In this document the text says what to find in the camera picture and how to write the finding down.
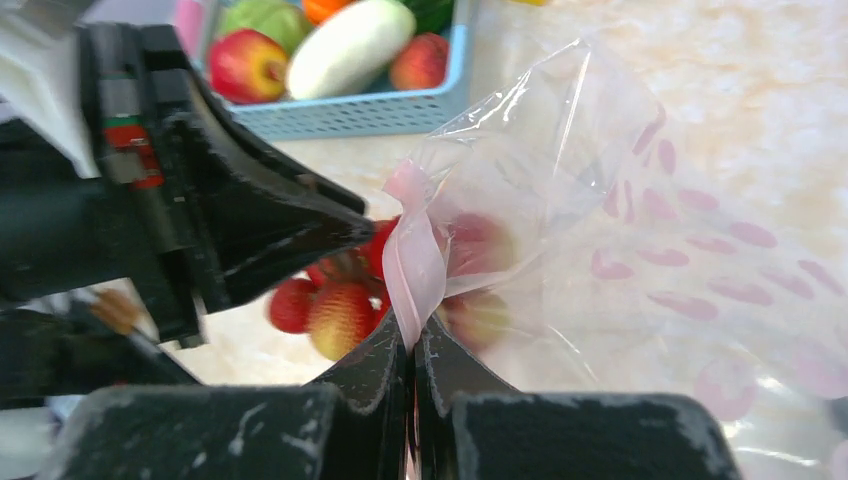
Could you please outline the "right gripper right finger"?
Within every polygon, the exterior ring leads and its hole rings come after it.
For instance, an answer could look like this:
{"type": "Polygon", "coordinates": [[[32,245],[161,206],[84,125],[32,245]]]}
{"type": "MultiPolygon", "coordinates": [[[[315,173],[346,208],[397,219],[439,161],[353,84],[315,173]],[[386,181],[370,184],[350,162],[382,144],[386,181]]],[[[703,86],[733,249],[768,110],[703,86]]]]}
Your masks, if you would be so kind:
{"type": "Polygon", "coordinates": [[[476,479],[475,441],[467,426],[476,400],[519,391],[484,366],[431,317],[413,350],[411,454],[419,479],[476,479]]]}

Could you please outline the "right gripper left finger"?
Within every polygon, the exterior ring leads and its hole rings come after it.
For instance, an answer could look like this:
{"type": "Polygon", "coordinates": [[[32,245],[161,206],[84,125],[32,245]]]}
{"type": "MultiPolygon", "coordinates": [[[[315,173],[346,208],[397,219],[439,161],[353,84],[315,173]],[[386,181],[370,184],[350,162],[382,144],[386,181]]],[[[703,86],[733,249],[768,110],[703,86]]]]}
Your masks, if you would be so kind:
{"type": "Polygon", "coordinates": [[[393,312],[363,343],[311,381],[338,393],[320,479],[404,479],[407,352],[393,312]]]}

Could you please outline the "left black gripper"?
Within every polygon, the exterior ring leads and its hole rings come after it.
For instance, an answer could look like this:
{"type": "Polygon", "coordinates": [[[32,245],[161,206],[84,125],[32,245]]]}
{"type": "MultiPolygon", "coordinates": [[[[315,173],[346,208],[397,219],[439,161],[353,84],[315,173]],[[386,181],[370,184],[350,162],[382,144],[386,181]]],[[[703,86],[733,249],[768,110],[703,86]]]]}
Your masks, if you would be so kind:
{"type": "Polygon", "coordinates": [[[366,202],[236,122],[168,25],[75,26],[96,178],[18,115],[1,143],[1,306],[129,280],[163,341],[373,232],[366,202]],[[203,181],[256,198],[199,198],[203,181]]]}

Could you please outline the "red cherry bunch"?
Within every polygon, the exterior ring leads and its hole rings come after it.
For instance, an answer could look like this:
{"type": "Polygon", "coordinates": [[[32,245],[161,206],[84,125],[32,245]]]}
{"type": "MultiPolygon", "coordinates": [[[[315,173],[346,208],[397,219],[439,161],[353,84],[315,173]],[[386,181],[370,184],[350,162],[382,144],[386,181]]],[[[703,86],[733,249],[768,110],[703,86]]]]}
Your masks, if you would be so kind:
{"type": "MultiPolygon", "coordinates": [[[[324,258],[273,291],[267,319],[277,330],[306,334],[325,358],[337,361],[362,343],[391,307],[382,254],[399,220],[378,220],[364,246],[324,258]]],[[[444,232],[434,233],[447,254],[451,277],[504,271],[516,262],[513,238],[506,227],[484,216],[465,213],[444,232]]],[[[505,301],[481,289],[445,298],[436,310],[447,329],[474,353],[493,346],[511,318],[505,301]]]]}

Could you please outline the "clear pink-dotted zip bag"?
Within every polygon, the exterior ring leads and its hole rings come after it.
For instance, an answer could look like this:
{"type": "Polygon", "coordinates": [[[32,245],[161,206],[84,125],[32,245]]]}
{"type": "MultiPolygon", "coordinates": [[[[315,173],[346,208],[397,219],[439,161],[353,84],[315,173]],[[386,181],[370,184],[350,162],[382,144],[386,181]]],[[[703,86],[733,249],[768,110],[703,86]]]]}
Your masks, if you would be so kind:
{"type": "Polygon", "coordinates": [[[680,128],[582,39],[423,139],[386,192],[407,346],[452,330],[522,390],[670,392],[747,479],[847,475],[847,283],[696,171],[680,128]]]}

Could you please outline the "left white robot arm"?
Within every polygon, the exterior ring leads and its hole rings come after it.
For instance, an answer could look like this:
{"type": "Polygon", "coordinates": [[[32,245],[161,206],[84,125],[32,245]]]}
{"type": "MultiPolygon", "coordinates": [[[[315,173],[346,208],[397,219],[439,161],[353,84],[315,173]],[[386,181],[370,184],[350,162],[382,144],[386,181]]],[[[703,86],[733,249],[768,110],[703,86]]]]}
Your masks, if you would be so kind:
{"type": "Polygon", "coordinates": [[[194,302],[241,306],[373,229],[364,200],[235,123],[168,25],[93,24],[68,54],[100,174],[1,127],[1,403],[87,394],[43,479],[378,479],[403,445],[393,352],[364,396],[357,353],[298,388],[205,387],[158,348],[29,301],[131,280],[168,341],[194,302]]]}

